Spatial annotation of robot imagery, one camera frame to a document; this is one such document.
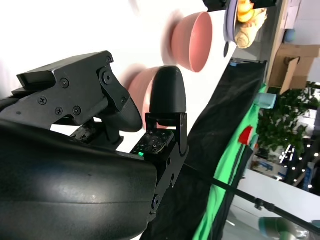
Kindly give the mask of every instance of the black cloth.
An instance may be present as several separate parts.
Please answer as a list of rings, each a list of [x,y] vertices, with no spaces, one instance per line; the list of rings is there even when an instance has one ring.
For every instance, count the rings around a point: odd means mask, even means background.
[[[188,136],[189,166],[214,176],[230,139],[259,92],[265,67],[265,63],[242,63],[226,68]],[[209,191],[208,184],[181,172],[174,188],[166,191],[155,220],[141,239],[192,239],[206,212]]]

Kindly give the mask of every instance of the black cable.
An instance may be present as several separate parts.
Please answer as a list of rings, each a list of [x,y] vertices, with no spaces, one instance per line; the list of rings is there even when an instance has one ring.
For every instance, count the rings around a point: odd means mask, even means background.
[[[219,188],[225,189],[226,191],[229,191],[229,192],[236,194],[237,196],[255,204],[255,207],[259,210],[261,210],[262,207],[264,207],[268,211],[275,213],[275,214],[291,221],[294,224],[301,226],[302,228],[306,229],[307,231],[320,235],[320,228],[318,228],[317,226],[315,226],[307,221],[302,220],[301,218],[298,218],[298,217],[292,215],[291,213],[289,213],[287,211],[284,211],[284,210],[276,207],[272,203],[263,201],[263,200],[256,198],[256,197],[254,197],[244,191],[240,191],[237,188],[234,188],[224,182],[221,182],[217,179],[214,179],[213,177],[209,177],[205,174],[202,174],[201,172],[199,172],[198,170],[196,170],[195,168],[193,168],[187,164],[183,165],[183,170],[191,175],[196,176],[199,179],[202,179],[205,183],[208,183],[210,185],[216,185]]]

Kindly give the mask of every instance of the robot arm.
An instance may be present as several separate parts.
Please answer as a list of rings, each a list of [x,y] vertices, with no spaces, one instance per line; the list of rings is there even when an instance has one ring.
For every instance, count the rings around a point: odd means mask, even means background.
[[[0,101],[1,239],[132,239],[156,217],[189,151],[183,77],[159,70],[146,134],[117,152],[119,131],[139,131],[142,119],[112,62],[104,51],[26,72]],[[52,124],[81,127],[65,136]]]

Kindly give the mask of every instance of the white table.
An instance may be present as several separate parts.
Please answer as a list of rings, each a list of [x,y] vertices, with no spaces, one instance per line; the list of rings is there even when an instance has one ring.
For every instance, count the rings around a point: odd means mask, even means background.
[[[162,45],[168,26],[179,16],[206,11],[202,0],[10,0],[0,5],[0,96],[20,86],[17,74],[71,57],[108,50],[111,67],[126,85],[130,71],[164,65]],[[210,13],[213,41],[209,60],[200,73],[181,67],[189,133],[207,106],[236,45],[224,58],[225,11]],[[54,126],[71,134],[75,129]],[[121,133],[119,151],[130,152],[144,134]]]

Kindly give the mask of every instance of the green leaves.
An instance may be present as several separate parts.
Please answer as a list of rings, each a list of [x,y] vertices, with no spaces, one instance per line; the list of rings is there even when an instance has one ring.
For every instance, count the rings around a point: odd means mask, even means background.
[[[306,126],[299,125],[298,117],[309,111],[310,106],[318,108],[318,100],[314,97],[315,83],[308,82],[306,89],[292,89],[277,96],[273,109],[264,109],[259,116],[257,133],[261,148],[275,151],[277,147],[295,146],[298,155],[304,152],[303,137]],[[271,88],[270,93],[277,93]]]

